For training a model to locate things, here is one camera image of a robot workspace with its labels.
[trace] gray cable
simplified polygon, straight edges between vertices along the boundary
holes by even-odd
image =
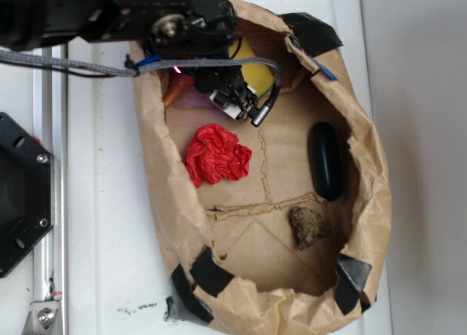
[[[144,66],[135,66],[131,69],[116,69],[108,66],[102,66],[95,63],[85,63],[82,61],[73,61],[59,58],[49,58],[46,56],[39,55],[29,55],[22,54],[17,52],[11,52],[7,50],[0,50],[0,60],[9,61],[11,63],[21,63],[34,66],[47,66],[47,67],[61,67],[65,69],[80,69],[88,70],[92,72],[98,72],[103,75],[110,75],[116,77],[136,77],[140,74],[145,74],[148,72],[161,70],[161,69],[170,69],[174,66],[181,68],[207,68],[207,67],[232,67],[232,66],[242,66],[249,63],[261,63],[263,65],[269,66],[274,69],[276,75],[276,81],[272,88],[271,94],[268,100],[265,102],[268,108],[274,106],[279,91],[281,88],[280,81],[280,69],[277,63],[272,60],[265,58],[246,58],[246,59],[192,59],[192,60],[164,60],[157,61],[155,63],[149,63]]]

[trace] yellow object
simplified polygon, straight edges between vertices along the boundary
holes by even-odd
[[[238,53],[233,59],[253,58],[256,55],[245,38],[239,39],[228,48],[228,54],[232,56],[238,49]],[[268,93],[274,84],[274,75],[269,68],[260,63],[250,63],[242,66],[243,78],[248,85],[253,88],[258,98]]]

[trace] white wall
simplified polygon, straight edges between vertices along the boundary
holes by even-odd
[[[362,0],[395,335],[467,334],[467,0]]]

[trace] black tape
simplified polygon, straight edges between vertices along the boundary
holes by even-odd
[[[235,277],[212,260],[212,250],[205,247],[190,270],[193,279],[209,295],[217,297]]]
[[[351,313],[360,301],[371,266],[346,255],[340,255],[337,261],[337,286],[334,299],[344,315]]]
[[[334,28],[310,14],[300,12],[284,14],[281,17],[293,30],[295,37],[291,37],[292,41],[299,41],[299,44],[294,44],[305,50],[308,55],[319,56],[342,46]]]
[[[167,299],[168,317],[208,326],[214,319],[208,306],[193,294],[190,282],[179,265],[170,278],[172,297]]]

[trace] crumpled red paper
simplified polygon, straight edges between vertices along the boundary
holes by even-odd
[[[238,143],[235,134],[215,123],[196,131],[188,145],[185,165],[197,188],[203,181],[213,185],[222,178],[239,180],[248,175],[252,152]]]

